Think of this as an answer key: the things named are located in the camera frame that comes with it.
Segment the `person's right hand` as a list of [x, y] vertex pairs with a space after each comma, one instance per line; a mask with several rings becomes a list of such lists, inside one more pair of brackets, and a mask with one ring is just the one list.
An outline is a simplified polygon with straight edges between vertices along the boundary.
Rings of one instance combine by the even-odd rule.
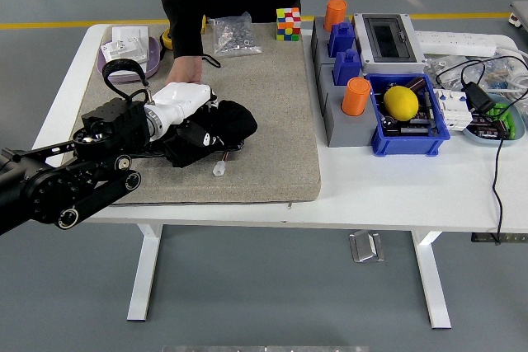
[[174, 59], [166, 84], [172, 82], [201, 83], [201, 78], [202, 57], [181, 56]]

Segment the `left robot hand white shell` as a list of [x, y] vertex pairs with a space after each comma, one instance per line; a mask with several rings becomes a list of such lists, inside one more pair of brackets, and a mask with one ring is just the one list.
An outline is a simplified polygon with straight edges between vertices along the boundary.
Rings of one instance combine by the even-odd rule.
[[153, 104], [147, 104], [145, 112], [159, 120], [160, 127], [168, 127], [193, 115], [213, 95], [205, 84], [171, 82], [153, 95]]

